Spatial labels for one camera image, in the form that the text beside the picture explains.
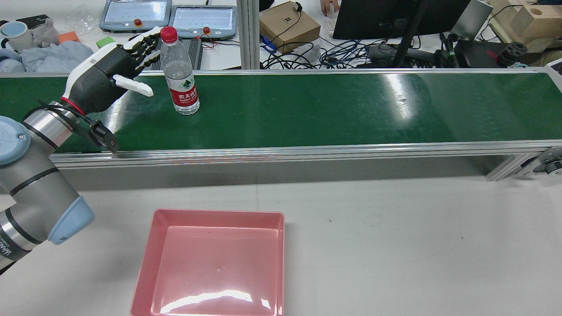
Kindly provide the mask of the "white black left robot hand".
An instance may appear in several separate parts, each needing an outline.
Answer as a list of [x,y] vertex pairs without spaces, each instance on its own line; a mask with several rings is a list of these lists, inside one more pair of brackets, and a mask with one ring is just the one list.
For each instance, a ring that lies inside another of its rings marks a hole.
[[87,57],[68,75],[62,106],[87,115],[104,112],[128,91],[152,97],[152,88],[135,78],[160,58],[161,30],[156,26],[124,44],[106,44]]

